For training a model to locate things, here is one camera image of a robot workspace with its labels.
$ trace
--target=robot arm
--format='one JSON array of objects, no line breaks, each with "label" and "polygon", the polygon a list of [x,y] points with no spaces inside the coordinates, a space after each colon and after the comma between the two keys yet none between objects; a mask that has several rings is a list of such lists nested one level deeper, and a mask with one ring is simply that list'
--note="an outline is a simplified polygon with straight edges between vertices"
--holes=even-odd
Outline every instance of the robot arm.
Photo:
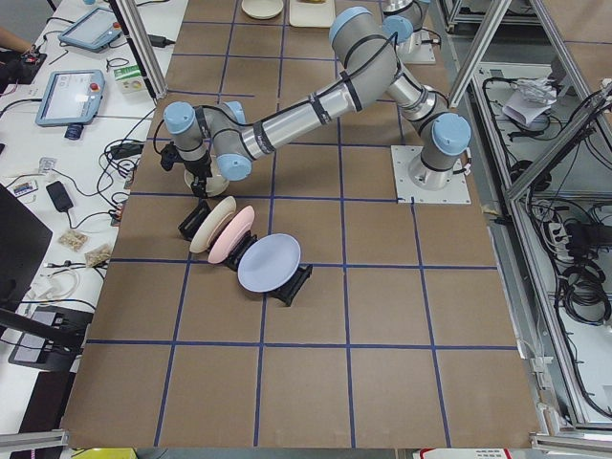
[{"label": "robot arm", "polygon": [[[340,79],[253,124],[246,124],[237,102],[196,109],[184,102],[168,105],[164,120],[177,148],[176,160],[193,174],[194,184],[214,177],[217,164],[225,179],[243,180],[251,173],[253,161],[344,113],[363,110],[386,92],[423,138],[426,147],[421,158],[426,171],[447,173],[465,150],[470,127],[447,113],[440,96],[421,85],[399,61],[393,42],[397,36],[385,34],[365,8],[344,11],[330,30],[332,47],[345,69]],[[209,155],[207,139],[216,157]],[[423,176],[421,168],[415,167],[415,172]],[[415,183],[432,187],[433,181],[421,176]],[[219,184],[215,188],[207,186],[206,194],[225,190]],[[194,194],[197,189],[202,187],[192,185]]]}]

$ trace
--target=tiled table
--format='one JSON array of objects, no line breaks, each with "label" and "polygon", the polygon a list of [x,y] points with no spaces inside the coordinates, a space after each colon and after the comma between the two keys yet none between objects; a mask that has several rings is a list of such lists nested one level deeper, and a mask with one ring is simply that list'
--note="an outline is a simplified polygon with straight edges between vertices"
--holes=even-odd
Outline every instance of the tiled table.
[{"label": "tiled table", "polygon": [[[191,0],[156,120],[174,100],[238,99],[253,121],[333,80],[327,31],[287,16]],[[437,57],[411,70],[447,92]],[[396,204],[388,146],[416,142],[381,100],[230,186],[255,233],[292,234],[315,265],[291,308],[189,254],[176,227],[197,200],[150,142],[63,422],[71,446],[527,447],[535,407],[474,187],[471,206]]]}]

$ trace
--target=computer monitor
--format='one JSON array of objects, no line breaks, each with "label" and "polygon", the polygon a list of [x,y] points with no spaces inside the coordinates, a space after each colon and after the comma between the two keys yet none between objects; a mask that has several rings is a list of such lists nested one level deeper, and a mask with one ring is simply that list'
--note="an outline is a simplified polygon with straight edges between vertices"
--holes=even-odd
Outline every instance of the computer monitor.
[{"label": "computer monitor", "polygon": [[14,313],[30,289],[53,233],[1,185],[0,222],[0,337],[7,328],[24,332],[9,361],[69,369],[92,315],[52,305],[37,308],[33,318]]}]

